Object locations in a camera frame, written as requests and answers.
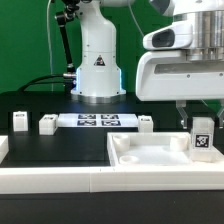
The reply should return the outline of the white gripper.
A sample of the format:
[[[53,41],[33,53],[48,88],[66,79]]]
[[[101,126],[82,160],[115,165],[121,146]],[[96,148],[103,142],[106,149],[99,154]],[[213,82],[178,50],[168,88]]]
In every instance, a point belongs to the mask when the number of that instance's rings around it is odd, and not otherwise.
[[[217,126],[224,127],[224,60],[190,62],[184,51],[154,51],[139,60],[136,95],[141,101],[176,101],[184,129],[185,100],[220,100]]]

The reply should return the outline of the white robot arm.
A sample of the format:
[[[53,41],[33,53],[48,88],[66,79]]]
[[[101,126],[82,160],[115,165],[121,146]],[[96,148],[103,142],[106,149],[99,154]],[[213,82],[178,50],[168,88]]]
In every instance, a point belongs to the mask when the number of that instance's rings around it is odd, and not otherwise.
[[[110,102],[125,93],[116,65],[116,28],[101,7],[129,6],[135,0],[81,0],[82,63],[77,69],[75,98]],[[171,25],[143,37],[146,53],[136,72],[136,95],[142,101],[174,101],[188,125],[188,100],[221,102],[224,126],[224,0],[149,0]]]

